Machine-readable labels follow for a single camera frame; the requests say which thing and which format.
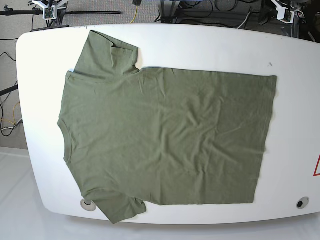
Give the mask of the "black tripod stand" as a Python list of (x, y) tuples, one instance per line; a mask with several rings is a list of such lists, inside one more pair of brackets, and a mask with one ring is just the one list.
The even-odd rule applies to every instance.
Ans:
[[(66, 9), (57, 9), (56, 16), (52, 20), (45, 20), (47, 28), (53, 28), (55, 24), (58, 28), (62, 28), (63, 18), (65, 15), (121, 15), (121, 11), (69, 11)], [(7, 5), (4, 10), (0, 12), (1, 16), (21, 16), (21, 15), (31, 15), (31, 16), (42, 16), (43, 9), (34, 7), (32, 10), (13, 10)]]

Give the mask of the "olive green T-shirt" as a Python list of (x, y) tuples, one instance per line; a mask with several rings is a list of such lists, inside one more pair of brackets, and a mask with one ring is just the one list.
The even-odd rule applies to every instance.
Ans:
[(58, 126), (84, 199), (114, 224), (167, 205), (252, 204), (277, 77), (138, 69), (138, 48), (91, 31)]

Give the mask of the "red triangle sticker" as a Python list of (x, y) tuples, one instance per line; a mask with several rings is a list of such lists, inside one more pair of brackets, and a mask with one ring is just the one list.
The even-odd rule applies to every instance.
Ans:
[(320, 156), (318, 157), (313, 176), (314, 177), (320, 176)]

